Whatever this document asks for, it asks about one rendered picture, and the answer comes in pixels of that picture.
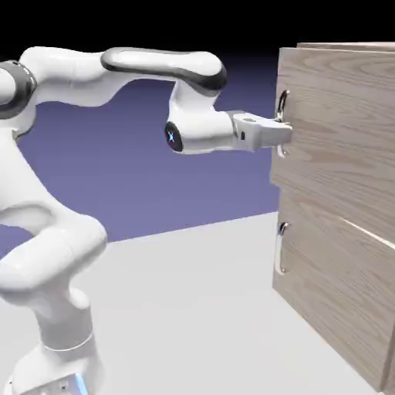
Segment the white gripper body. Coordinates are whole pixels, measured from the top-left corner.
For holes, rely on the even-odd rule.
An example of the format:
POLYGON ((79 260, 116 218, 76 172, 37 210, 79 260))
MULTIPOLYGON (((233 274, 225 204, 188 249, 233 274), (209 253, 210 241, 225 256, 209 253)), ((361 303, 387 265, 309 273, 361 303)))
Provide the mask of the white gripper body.
POLYGON ((253 148, 260 150, 268 147, 278 147, 290 143, 292 126, 273 119, 261 118, 255 131, 253 148))

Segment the dark curved metal handle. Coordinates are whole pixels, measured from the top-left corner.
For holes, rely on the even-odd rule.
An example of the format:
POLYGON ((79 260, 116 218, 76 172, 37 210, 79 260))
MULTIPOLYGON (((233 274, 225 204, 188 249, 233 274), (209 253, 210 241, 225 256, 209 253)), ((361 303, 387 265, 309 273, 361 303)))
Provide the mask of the dark curved metal handle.
MULTIPOLYGON (((284 111, 285 111, 285 103, 286 100, 289 96, 290 92, 288 89, 285 89, 282 91, 280 97, 279 97, 279 102, 278 102, 278 107, 276 110, 276 115, 275 115, 275 121, 283 123, 284 122, 284 111)), ((277 146, 277 154, 281 158, 286 158, 286 156, 289 154, 282 145, 277 146)))

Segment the large light wood door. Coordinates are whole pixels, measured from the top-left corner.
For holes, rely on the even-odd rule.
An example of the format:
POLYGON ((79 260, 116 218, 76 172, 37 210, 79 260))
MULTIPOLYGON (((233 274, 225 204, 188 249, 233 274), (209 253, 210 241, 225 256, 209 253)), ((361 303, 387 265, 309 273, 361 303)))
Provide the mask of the large light wood door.
POLYGON ((272 165, 282 215, 314 204, 395 243, 395 52, 283 48, 277 89, 293 126, 272 165))

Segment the small light wood door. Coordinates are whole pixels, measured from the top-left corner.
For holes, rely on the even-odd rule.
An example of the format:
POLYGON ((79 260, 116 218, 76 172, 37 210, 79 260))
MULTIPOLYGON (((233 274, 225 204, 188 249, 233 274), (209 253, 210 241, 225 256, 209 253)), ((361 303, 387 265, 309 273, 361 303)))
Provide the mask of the small light wood door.
POLYGON ((395 395, 395 250, 316 199, 283 193, 277 292, 376 391, 395 395))

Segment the light wood cabinet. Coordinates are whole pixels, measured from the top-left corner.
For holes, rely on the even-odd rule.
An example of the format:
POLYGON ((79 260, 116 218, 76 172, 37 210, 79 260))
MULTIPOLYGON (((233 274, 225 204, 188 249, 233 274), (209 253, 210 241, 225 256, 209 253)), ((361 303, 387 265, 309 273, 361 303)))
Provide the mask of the light wood cabinet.
POLYGON ((275 290, 375 390, 395 395, 395 42, 279 52, 293 126, 275 290))

